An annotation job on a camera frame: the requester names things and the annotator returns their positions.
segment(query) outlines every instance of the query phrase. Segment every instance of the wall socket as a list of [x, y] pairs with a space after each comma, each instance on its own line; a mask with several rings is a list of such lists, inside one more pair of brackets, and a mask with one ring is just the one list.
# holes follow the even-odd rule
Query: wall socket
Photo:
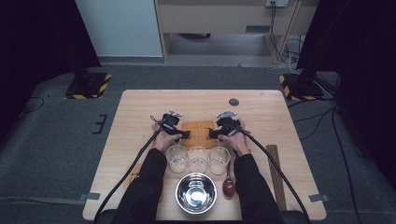
[[287, 7], [289, 0], [267, 0], [265, 6], [272, 7], [274, 4], [271, 4], [271, 2], [275, 2], [277, 7]]

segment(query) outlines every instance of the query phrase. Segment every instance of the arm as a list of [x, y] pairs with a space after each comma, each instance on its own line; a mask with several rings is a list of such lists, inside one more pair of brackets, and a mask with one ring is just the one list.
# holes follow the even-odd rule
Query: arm
[[[159, 126], [153, 125], [152, 128], [157, 130]], [[143, 161], [139, 175], [122, 196], [111, 223], [154, 223], [167, 164], [163, 151], [180, 137], [181, 134], [169, 135], [166, 132], [157, 135], [153, 141], [153, 148]]]
[[246, 137], [236, 133], [231, 137], [219, 135], [219, 139], [227, 142], [238, 155], [233, 172], [244, 223], [283, 224], [272, 192], [248, 149]]

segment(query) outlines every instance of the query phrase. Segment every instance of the wooden spoon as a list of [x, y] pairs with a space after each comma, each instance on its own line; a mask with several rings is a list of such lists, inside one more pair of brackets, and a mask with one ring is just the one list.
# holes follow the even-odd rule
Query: wooden spoon
[[227, 177], [225, 178], [223, 182], [223, 192], [227, 197], [233, 197], [235, 194], [235, 185], [233, 183], [233, 180], [230, 177], [230, 164], [231, 162], [228, 162], [227, 164]]

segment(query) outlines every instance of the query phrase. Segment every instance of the silver bowl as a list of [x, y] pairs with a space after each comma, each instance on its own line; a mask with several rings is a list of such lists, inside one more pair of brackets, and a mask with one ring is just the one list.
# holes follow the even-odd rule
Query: silver bowl
[[201, 173], [185, 175], [176, 186], [178, 205], [190, 214], [202, 214], [215, 204], [216, 185], [209, 176]]

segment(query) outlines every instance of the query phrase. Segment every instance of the black sleeve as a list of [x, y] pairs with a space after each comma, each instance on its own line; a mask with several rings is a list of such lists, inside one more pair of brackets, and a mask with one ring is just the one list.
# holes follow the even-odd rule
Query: black sleeve
[[122, 196], [112, 224], [155, 222], [165, 169], [165, 156], [156, 148], [150, 150], [139, 175]]
[[233, 164], [244, 223], [283, 224], [282, 216], [252, 155]]

